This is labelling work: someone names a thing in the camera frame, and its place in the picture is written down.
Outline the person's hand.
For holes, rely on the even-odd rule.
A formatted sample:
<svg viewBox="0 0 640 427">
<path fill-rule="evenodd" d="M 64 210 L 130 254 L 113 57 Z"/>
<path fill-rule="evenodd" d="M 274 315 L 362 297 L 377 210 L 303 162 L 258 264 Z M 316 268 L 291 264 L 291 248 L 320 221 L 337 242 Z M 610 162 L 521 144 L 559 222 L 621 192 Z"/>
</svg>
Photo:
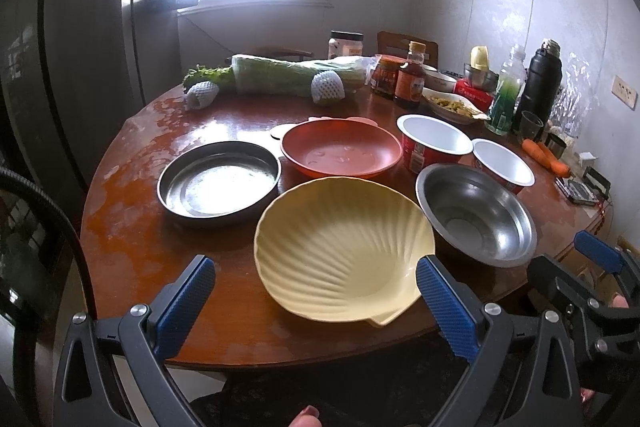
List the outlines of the person's hand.
<svg viewBox="0 0 640 427">
<path fill-rule="evenodd" d="M 295 416 L 288 427 L 322 427 L 319 416 L 319 411 L 308 405 Z"/>
</svg>

